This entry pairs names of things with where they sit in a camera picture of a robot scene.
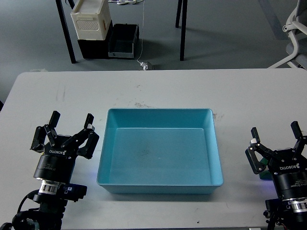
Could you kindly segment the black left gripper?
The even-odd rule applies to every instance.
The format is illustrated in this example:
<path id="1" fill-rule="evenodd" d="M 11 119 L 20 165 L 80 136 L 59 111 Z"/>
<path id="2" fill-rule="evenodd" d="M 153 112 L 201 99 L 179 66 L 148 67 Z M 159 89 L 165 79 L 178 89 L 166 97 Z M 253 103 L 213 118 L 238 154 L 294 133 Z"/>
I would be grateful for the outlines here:
<path id="1" fill-rule="evenodd" d="M 53 111 L 48 124 L 36 127 L 30 149 L 42 154 L 34 172 L 34 178 L 68 184 L 76 157 L 91 159 L 99 135 L 94 131 L 94 116 L 91 113 L 87 115 L 83 129 L 72 137 L 57 135 L 55 128 L 59 118 L 60 113 Z"/>

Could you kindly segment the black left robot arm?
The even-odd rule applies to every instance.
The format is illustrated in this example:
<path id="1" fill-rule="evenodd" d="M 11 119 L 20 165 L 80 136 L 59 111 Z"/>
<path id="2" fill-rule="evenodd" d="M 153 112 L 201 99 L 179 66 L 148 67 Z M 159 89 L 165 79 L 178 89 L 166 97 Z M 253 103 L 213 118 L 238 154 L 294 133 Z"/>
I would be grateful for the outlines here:
<path id="1" fill-rule="evenodd" d="M 35 130 L 31 150 L 41 153 L 34 178 L 41 181 L 38 190 L 28 193 L 27 199 L 39 204 L 37 208 L 22 210 L 20 205 L 11 222 L 2 230 L 59 230 L 67 202 L 77 202 L 87 192 L 87 186 L 70 183 L 78 156 L 91 159 L 99 140 L 95 133 L 94 116 L 88 114 L 83 129 L 73 136 L 56 133 L 60 113 L 54 111 L 48 124 Z"/>

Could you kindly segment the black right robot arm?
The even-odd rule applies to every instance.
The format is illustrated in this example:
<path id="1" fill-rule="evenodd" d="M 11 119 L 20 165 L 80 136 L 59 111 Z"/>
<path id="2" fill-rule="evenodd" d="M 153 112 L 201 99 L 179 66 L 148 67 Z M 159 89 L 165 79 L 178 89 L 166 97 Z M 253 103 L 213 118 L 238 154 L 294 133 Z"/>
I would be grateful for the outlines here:
<path id="1" fill-rule="evenodd" d="M 263 212 L 269 230 L 282 226 L 285 230 L 307 228 L 307 159 L 302 152 L 307 144 L 297 121 L 291 123 L 296 144 L 293 148 L 271 150 L 262 145 L 251 129 L 252 140 L 245 154 L 255 174 L 267 171 L 272 178 L 277 198 L 265 201 Z"/>

